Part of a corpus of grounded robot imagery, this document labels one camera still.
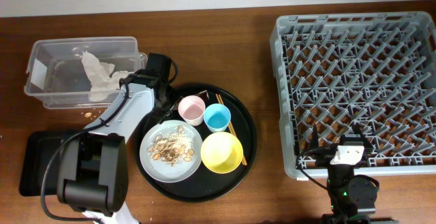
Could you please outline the white tissue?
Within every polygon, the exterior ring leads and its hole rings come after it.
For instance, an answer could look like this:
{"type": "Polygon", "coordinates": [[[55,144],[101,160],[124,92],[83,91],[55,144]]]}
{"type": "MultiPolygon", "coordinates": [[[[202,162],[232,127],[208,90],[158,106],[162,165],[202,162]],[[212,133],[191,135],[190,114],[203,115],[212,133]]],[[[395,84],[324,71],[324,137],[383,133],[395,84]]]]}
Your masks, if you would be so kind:
{"type": "Polygon", "coordinates": [[[115,64],[100,62],[95,55],[87,51],[82,53],[81,61],[91,83],[90,101],[103,101],[108,98],[109,91],[119,90],[119,80],[131,73],[126,70],[114,71],[115,64]]]}

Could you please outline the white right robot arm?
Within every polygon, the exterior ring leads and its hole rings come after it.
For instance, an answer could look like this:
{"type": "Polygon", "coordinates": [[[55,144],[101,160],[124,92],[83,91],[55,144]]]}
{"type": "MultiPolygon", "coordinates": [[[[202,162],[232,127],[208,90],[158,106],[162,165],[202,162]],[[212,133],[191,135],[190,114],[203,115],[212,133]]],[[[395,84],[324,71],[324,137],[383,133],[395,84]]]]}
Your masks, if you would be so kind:
{"type": "Polygon", "coordinates": [[[397,220],[372,219],[379,191],[379,182],[366,175],[356,175],[354,170],[365,163],[373,152],[373,145],[358,125],[352,132],[341,135],[339,143],[319,145],[317,127],[313,128],[309,149],[305,155],[315,156],[315,164],[327,169],[327,190],[331,210],[323,214],[320,223],[397,223],[397,220]]]}

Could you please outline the pink cup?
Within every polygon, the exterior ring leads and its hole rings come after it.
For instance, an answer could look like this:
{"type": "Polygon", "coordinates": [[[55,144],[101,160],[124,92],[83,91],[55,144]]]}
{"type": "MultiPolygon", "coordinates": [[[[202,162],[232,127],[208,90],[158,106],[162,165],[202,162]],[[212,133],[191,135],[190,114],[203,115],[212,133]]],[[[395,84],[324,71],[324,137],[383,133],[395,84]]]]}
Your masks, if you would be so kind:
{"type": "Polygon", "coordinates": [[[205,109],[204,100],[196,95],[182,98],[177,108],[182,119],[192,126],[198,126],[203,122],[205,109]]]}

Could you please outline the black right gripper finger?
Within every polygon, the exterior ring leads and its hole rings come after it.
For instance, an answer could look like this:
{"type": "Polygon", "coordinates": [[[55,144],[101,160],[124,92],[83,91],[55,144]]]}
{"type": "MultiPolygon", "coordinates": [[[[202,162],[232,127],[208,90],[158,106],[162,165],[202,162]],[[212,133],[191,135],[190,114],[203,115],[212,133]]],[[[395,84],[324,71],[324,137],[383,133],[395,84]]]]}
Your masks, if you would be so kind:
{"type": "Polygon", "coordinates": [[[365,135],[363,134],[362,130],[360,129],[360,126],[356,123],[352,125],[352,137],[353,138],[359,138],[359,139],[365,139],[365,135]]]}
{"type": "Polygon", "coordinates": [[[312,134],[311,134],[311,141],[309,144],[309,148],[319,148],[319,137],[317,132],[317,126],[313,126],[312,134]]]}

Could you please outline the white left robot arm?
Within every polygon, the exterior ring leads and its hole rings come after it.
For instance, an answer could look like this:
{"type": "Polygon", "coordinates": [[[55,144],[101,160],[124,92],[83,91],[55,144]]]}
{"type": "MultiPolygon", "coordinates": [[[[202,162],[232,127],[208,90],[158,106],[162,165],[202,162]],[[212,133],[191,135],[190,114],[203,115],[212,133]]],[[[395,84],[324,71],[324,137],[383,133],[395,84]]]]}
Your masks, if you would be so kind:
{"type": "Polygon", "coordinates": [[[136,223],[125,202],[126,143],[144,118],[170,105],[177,70],[170,57],[151,53],[145,68],[119,80],[118,96],[97,121],[62,140],[47,166],[59,166],[58,201],[82,213],[71,222],[136,223]]]}

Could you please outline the gold snack wrapper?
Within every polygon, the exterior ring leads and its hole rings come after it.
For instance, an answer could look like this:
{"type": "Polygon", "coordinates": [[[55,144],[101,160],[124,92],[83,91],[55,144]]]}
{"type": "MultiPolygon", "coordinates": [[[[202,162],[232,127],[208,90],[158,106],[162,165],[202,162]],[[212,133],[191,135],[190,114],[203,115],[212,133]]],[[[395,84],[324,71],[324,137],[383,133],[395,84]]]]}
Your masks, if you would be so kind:
{"type": "Polygon", "coordinates": [[[196,96],[202,99],[204,103],[207,103],[209,101],[209,95],[207,90],[197,93],[196,96]]]}

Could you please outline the yellow bowl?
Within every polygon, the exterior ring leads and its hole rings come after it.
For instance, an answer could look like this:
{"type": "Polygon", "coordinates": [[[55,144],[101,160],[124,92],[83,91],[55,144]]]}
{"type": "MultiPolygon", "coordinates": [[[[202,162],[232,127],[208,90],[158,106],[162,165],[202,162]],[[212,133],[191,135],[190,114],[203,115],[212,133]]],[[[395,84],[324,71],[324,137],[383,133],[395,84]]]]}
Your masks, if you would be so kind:
{"type": "Polygon", "coordinates": [[[231,133],[212,133],[203,141],[200,156],[203,164],[210,171],[227,174],[242,163],[243,146],[231,133]]]}

